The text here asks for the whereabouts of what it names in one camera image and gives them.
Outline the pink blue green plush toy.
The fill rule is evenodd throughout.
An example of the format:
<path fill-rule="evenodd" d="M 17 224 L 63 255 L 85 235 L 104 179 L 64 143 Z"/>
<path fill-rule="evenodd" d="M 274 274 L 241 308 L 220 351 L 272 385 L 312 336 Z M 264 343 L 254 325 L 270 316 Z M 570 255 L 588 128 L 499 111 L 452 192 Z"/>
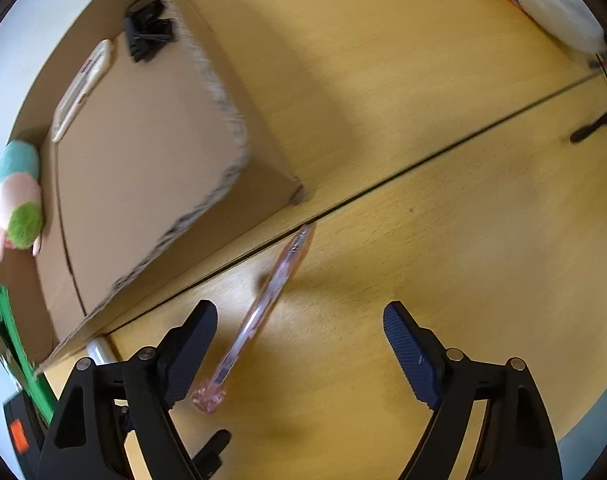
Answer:
<path fill-rule="evenodd" d="M 44 224 L 40 155 L 23 140 L 10 141 L 0 155 L 0 262 L 7 247 L 41 248 Z"/>

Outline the clear white phone case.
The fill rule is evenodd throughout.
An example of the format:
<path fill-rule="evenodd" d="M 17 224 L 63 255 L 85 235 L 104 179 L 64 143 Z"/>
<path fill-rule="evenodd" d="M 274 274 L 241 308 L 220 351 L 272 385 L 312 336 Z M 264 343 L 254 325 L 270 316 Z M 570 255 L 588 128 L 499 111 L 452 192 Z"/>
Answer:
<path fill-rule="evenodd" d="M 72 79 L 53 114 L 50 135 L 54 143 L 62 140 L 86 99 L 110 69 L 112 50 L 110 39 L 99 41 Z"/>

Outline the black binder clip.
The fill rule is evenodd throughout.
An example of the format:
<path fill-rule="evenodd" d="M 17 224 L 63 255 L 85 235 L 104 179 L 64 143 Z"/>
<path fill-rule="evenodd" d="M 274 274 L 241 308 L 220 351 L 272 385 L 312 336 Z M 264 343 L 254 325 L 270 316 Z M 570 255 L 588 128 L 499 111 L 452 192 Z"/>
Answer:
<path fill-rule="evenodd" d="M 161 0 L 135 0 L 124 14 L 128 52 L 135 63 L 150 61 L 166 44 L 174 41 L 173 23 L 162 16 Z"/>

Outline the orange black device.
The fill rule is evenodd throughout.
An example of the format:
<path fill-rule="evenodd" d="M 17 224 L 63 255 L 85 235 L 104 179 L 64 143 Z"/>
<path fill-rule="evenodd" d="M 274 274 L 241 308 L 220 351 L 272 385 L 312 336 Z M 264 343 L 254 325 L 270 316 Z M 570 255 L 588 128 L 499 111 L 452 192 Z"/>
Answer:
<path fill-rule="evenodd" d="M 36 480 L 47 432 L 46 422 L 23 390 L 4 403 L 4 415 L 23 477 Z"/>

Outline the brown cardboard box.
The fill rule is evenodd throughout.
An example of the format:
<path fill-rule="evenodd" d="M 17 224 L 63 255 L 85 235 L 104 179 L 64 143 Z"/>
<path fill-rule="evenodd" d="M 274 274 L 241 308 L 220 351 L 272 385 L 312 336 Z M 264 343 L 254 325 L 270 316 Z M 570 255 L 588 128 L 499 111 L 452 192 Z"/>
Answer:
<path fill-rule="evenodd" d="M 93 0 L 30 89 L 10 141 L 40 155 L 41 248 L 7 247 L 0 284 L 38 370 L 302 195 L 194 0 L 161 0 L 174 41 L 135 63 L 135 0 Z M 110 69 L 62 140 L 55 107 L 96 44 Z"/>

